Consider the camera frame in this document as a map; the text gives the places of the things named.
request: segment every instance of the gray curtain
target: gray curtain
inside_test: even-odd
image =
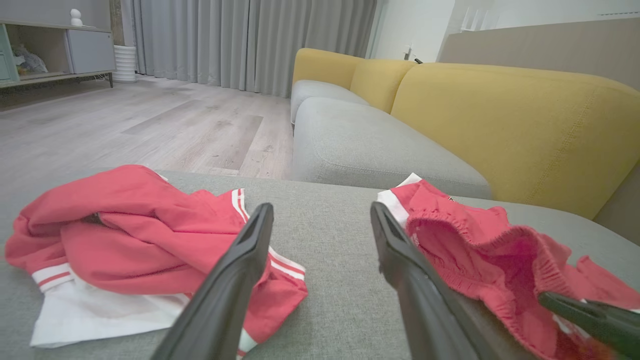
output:
[[[138,71],[288,97],[301,47],[364,57],[375,0],[134,0]]]

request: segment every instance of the sofa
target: sofa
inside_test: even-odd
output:
[[[42,192],[90,176],[100,169],[71,172],[6,199],[0,208],[0,239],[12,234],[18,212]],[[397,296],[378,272],[369,207],[380,190],[332,184],[210,176],[159,171],[184,192],[220,194],[245,188],[246,208],[270,202],[275,220],[271,244],[307,269],[309,296],[249,359],[409,359]],[[583,217],[538,206],[454,197],[478,208],[503,206],[513,224],[526,224],[573,249],[569,260],[591,259],[640,290],[640,247]],[[486,308],[457,296],[503,359],[533,359]],[[166,331],[85,341],[54,349],[29,348],[43,296],[30,276],[0,264],[2,333],[6,359],[148,359]]]
[[[640,92],[567,72],[296,55],[292,179],[451,195],[593,219],[640,159]]]

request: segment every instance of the cabinet top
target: cabinet top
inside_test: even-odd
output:
[[[23,25],[23,26],[37,26],[39,28],[56,28],[56,29],[73,29],[73,30],[85,30],[85,31],[98,31],[101,33],[110,33],[111,30],[99,29],[92,26],[72,26],[72,25],[59,25],[59,24],[46,24],[44,22],[31,22],[21,20],[0,19],[0,24],[10,25]]]

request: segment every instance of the wooden floor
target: wooden floor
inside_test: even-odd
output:
[[[75,168],[286,179],[289,100],[140,76],[0,93],[0,194]]]

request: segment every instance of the white door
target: white door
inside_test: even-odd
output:
[[[67,30],[67,41],[74,74],[116,69],[111,33]]]

